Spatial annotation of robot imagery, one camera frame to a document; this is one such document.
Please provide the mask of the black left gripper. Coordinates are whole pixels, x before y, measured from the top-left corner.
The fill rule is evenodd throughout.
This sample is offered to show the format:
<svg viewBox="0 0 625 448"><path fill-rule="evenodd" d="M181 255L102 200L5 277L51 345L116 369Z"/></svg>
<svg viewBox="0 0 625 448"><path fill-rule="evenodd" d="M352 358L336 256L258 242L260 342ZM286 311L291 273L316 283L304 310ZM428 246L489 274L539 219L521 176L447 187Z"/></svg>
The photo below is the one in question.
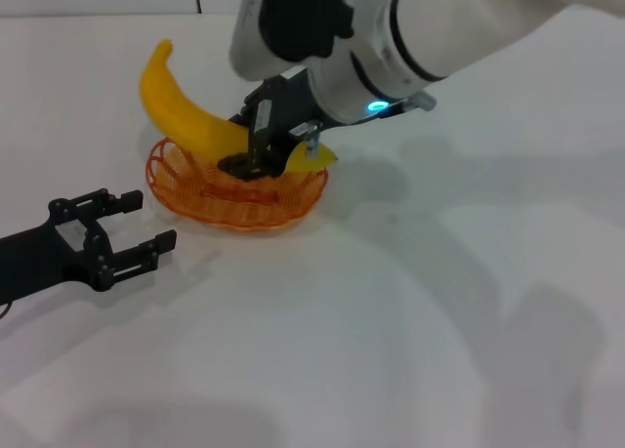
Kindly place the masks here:
<svg viewBox="0 0 625 448"><path fill-rule="evenodd" d="M99 224L103 217L141 210L143 202L140 190L117 197L105 188L51 201L46 222L1 239L1 301L12 303L71 281L104 292L157 270L160 257L176 247L175 230L112 253Z"/></svg>

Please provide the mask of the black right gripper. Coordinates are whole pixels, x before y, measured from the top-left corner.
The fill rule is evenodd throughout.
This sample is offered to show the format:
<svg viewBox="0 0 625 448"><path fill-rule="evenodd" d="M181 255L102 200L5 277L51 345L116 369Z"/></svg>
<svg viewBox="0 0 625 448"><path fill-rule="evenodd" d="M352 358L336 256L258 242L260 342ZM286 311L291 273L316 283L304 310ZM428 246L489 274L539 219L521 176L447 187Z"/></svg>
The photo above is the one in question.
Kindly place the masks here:
<svg viewBox="0 0 625 448"><path fill-rule="evenodd" d="M309 73L277 75L249 94L240 110L243 128L235 125L224 136L225 155L218 168L244 182L280 177L298 143L269 145L273 138L301 137L323 129L323 112L313 97Z"/></svg>

